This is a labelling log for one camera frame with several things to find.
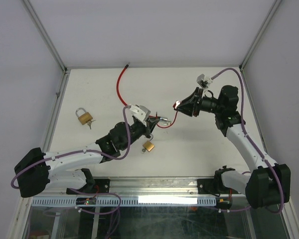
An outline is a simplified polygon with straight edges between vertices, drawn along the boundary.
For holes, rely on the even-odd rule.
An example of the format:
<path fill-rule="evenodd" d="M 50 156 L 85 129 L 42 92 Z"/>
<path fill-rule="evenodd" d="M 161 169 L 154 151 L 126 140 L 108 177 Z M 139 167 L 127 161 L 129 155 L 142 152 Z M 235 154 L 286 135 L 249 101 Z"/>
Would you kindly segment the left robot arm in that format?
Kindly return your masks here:
<path fill-rule="evenodd" d="M 134 118 L 133 121 L 132 125 L 119 122 L 104 137 L 75 150 L 43 152 L 39 147 L 31 149 L 15 166 L 11 186 L 18 189 L 23 198 L 57 188 L 65 189 L 68 194 L 76 190 L 86 194 L 92 192 L 95 181 L 86 165 L 126 158 L 135 141 L 142 136 L 152 137 L 159 119 L 149 117 L 140 122 Z"/>

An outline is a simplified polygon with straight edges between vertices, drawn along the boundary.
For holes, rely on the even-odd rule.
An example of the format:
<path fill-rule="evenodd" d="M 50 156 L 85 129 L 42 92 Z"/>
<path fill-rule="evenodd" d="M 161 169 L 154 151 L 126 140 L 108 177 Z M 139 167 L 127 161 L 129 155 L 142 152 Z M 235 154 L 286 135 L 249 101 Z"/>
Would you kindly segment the open brass padlock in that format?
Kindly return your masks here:
<path fill-rule="evenodd" d="M 151 152 L 154 149 L 154 144 L 151 142 L 153 138 L 153 134 L 150 134 L 149 138 L 143 144 L 142 153 Z"/>

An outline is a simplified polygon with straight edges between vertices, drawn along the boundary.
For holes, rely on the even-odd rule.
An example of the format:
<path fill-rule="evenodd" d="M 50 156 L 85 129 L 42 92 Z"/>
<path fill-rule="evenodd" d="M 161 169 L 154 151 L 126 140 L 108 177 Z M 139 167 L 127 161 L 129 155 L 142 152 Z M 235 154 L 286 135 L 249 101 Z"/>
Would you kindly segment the closed brass padlock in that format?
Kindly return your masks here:
<path fill-rule="evenodd" d="M 81 125 L 87 125 L 89 129 L 92 129 L 92 122 L 94 122 L 94 118 L 91 116 L 89 112 L 87 112 L 84 108 L 80 107 L 75 111 L 75 115 Z"/>

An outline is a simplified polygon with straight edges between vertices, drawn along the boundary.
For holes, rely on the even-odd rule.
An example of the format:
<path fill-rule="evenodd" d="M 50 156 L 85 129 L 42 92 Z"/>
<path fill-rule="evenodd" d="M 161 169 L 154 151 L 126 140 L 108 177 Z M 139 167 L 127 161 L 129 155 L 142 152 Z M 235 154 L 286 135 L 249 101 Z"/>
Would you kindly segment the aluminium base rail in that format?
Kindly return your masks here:
<path fill-rule="evenodd" d="M 86 177 L 82 171 L 66 172 L 51 177 L 30 177 L 13 185 L 24 198 L 56 196 L 94 196 L 117 194 L 120 197 L 143 195 L 195 196 L 202 184 L 197 178 L 144 178 L 144 177 Z"/>

